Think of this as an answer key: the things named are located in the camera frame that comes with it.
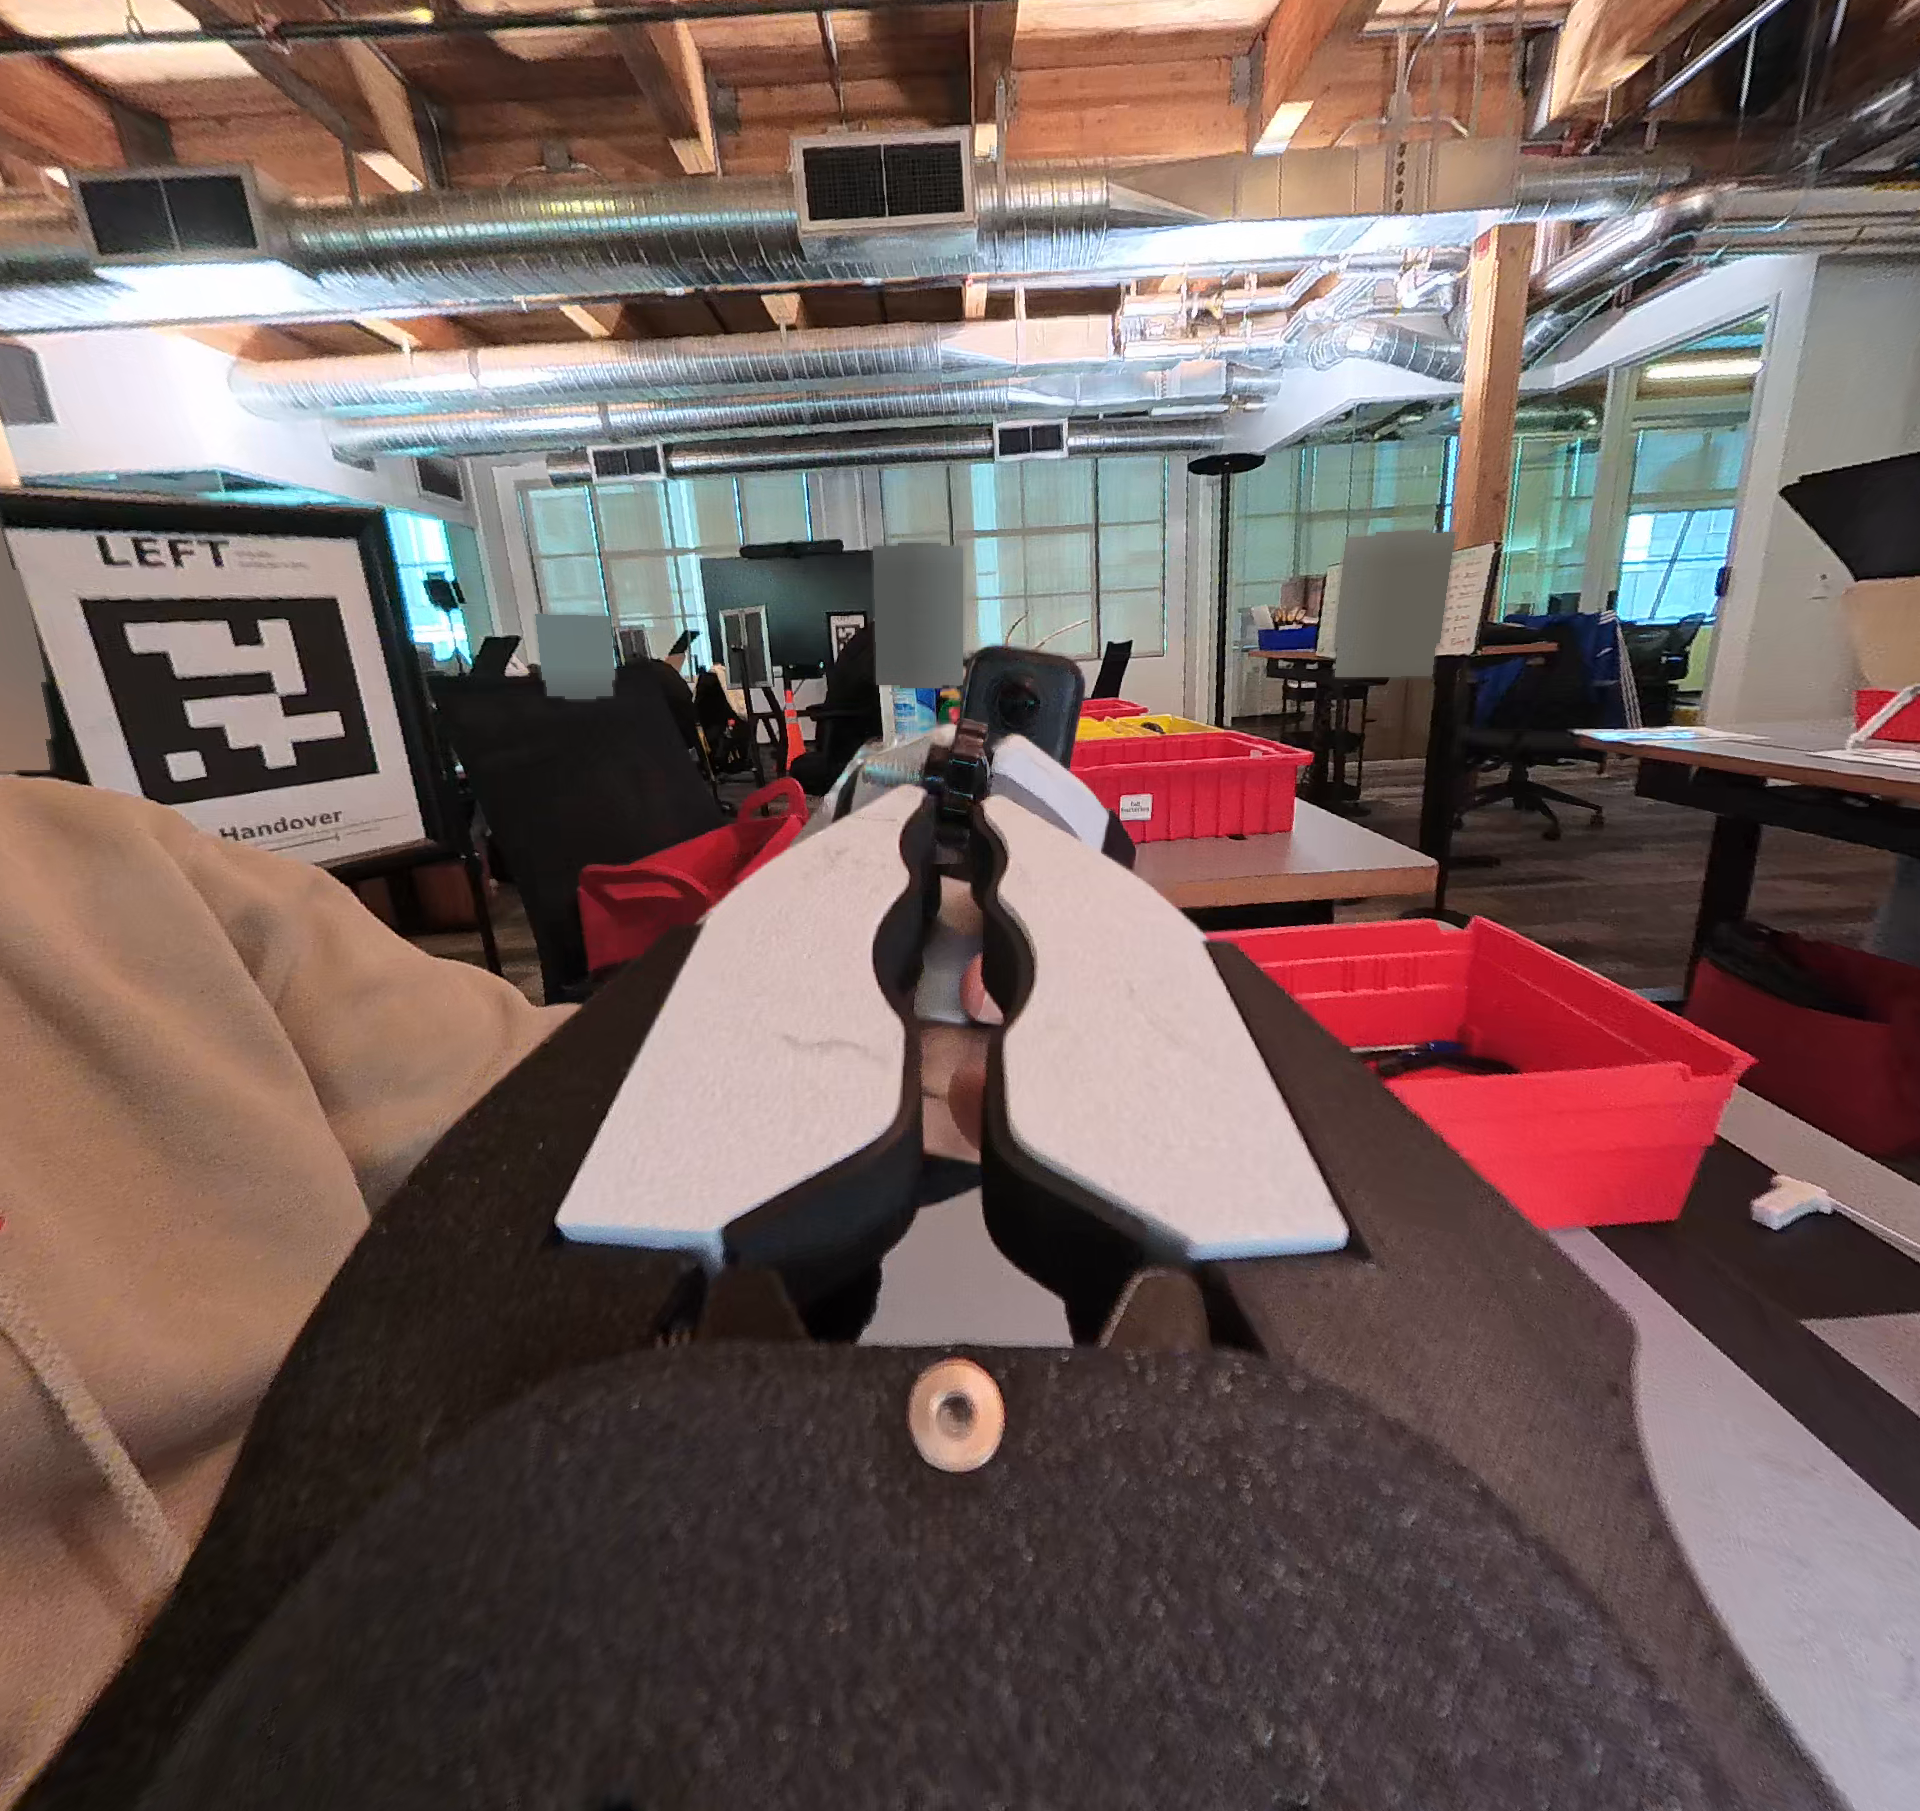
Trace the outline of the small black clip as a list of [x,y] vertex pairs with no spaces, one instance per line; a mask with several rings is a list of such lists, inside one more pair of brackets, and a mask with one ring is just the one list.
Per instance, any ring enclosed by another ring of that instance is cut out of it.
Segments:
[[923,786],[931,798],[934,847],[937,871],[972,882],[972,821],[990,798],[993,749],[981,719],[959,719],[945,746],[931,746]]

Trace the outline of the red plastic bin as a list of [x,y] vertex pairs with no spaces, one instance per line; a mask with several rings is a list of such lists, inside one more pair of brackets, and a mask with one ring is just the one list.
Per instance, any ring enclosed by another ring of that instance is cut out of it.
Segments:
[[1527,1222],[1673,1222],[1751,1060],[1489,919],[1214,934]]

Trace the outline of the whiteboard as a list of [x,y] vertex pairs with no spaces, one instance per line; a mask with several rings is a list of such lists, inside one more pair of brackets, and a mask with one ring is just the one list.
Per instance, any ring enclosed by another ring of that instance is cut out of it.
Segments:
[[1435,659],[1470,658],[1479,648],[1500,571],[1500,542],[1454,547]]

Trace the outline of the wooden-edged table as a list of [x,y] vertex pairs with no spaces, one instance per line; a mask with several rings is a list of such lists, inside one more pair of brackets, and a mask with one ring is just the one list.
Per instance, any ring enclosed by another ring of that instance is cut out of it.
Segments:
[[1428,910],[1439,864],[1397,839],[1298,801],[1291,832],[1138,847],[1135,874],[1209,934],[1321,927],[1337,910]]

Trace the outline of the person's left hand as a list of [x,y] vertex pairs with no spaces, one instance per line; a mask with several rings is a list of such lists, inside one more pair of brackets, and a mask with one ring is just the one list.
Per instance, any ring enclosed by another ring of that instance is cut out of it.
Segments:
[[944,960],[917,1000],[924,1152],[968,1167],[980,1162],[990,1052],[1001,1027],[983,968],[980,950]]

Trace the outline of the blue-backed office chair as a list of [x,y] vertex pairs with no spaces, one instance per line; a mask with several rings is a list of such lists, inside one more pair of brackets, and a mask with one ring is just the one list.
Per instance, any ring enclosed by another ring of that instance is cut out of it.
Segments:
[[1545,839],[1563,836],[1562,811],[1605,824],[1603,805],[1541,782],[1547,768],[1600,766],[1603,752],[1583,743],[1597,728],[1625,728],[1639,719],[1630,663],[1613,613],[1571,613],[1527,631],[1543,656],[1514,659],[1516,674],[1493,701],[1476,699],[1476,719],[1464,735],[1466,772],[1476,788],[1464,792],[1454,824],[1490,808],[1545,823]]

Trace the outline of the person's left forearm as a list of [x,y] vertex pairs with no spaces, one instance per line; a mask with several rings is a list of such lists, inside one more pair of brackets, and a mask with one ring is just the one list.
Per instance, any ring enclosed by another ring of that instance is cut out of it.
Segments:
[[76,1357],[276,1347],[569,1008],[152,803],[4,778],[12,1283]]

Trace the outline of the standing desk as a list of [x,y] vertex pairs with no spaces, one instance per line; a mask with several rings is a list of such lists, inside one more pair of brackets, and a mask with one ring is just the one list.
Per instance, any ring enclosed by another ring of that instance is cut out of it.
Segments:
[[1320,809],[1366,816],[1366,768],[1414,753],[1428,768],[1428,800],[1439,801],[1446,792],[1460,801],[1466,795],[1464,774],[1448,755],[1466,736],[1476,679],[1504,665],[1537,668],[1555,651],[1549,639],[1524,639],[1516,626],[1497,625],[1493,634],[1499,644],[1442,656],[1425,676],[1412,679],[1347,674],[1331,656],[1315,648],[1255,646],[1244,662],[1260,670],[1279,706],[1264,718],[1243,718],[1237,724],[1250,732],[1262,728],[1279,743],[1307,752],[1300,792]]

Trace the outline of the black flag panel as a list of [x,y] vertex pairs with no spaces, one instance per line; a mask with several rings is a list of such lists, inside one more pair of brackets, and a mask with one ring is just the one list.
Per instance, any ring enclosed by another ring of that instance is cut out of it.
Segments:
[[1790,481],[1780,502],[1811,527],[1851,582],[1919,575],[1920,456],[1892,456]]

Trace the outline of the wooden support post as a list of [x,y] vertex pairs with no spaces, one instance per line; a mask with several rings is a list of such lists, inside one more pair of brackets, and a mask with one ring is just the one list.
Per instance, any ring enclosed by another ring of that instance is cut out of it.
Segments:
[[1468,271],[1452,547],[1500,542],[1512,508],[1534,226],[1500,224],[1476,240]]

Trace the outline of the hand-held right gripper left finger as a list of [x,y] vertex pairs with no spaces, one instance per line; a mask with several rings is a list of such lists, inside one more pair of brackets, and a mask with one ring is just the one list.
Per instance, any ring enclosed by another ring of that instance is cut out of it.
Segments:
[[664,937],[563,1245],[779,1279],[807,1333],[859,1343],[923,1200],[920,970],[923,790],[802,836]]

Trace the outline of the framed black-white marker sign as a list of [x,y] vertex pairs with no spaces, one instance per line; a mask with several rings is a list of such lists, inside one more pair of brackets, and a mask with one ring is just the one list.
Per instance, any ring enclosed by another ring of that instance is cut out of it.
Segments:
[[385,511],[14,488],[4,558],[54,777],[341,877],[461,853]]

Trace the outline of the silver air duct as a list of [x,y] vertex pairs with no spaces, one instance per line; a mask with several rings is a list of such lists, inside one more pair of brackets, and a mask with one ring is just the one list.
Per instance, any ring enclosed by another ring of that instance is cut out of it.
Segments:
[[1206,343],[1125,355],[1107,318],[477,347],[233,363],[253,419],[316,426],[351,462],[506,457],[1075,415],[1223,415],[1279,371]]
[[4,197],[4,337],[335,323],[655,294],[1165,273],[1398,259],[1504,221],[1595,224],[1693,167],[1545,159],[1516,139],[1329,146],[1165,165],[972,154],[960,129],[796,139],[767,175],[515,184],[305,203],[250,167],[80,175]]

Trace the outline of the black floor lamp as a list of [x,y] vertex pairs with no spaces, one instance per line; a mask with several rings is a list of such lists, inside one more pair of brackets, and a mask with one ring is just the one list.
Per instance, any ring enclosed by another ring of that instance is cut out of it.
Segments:
[[1214,450],[1189,459],[1188,473],[1213,484],[1213,676],[1209,713],[1214,728],[1226,728],[1229,690],[1233,681],[1233,533],[1236,533],[1236,481],[1260,469],[1264,456],[1244,450]]

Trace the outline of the red fabric bag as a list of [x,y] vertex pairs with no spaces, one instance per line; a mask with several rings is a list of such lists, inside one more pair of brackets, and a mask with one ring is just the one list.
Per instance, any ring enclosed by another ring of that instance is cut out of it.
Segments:
[[1758,922],[1719,927],[1686,1014],[1749,1055],[1742,1084],[1766,1102],[1834,1130],[1916,1130],[1916,966]]

